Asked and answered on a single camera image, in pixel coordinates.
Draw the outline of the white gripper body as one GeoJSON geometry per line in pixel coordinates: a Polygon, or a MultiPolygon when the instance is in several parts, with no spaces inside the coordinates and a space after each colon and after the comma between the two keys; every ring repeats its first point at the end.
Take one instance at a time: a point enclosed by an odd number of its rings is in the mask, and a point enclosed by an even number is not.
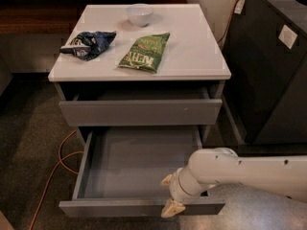
{"type": "Polygon", "coordinates": [[[171,199],[181,203],[190,204],[201,197],[204,187],[196,180],[191,171],[179,168],[167,176],[171,199]]]}

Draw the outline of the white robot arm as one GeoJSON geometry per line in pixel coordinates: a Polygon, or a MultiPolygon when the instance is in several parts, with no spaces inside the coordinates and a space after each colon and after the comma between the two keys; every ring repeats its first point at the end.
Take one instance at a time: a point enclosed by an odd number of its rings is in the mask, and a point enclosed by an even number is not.
{"type": "Polygon", "coordinates": [[[185,167],[167,175],[169,188],[161,216],[171,218],[201,194],[225,184],[243,184],[278,196],[307,202],[307,156],[240,157],[229,148],[198,149],[185,167]]]}

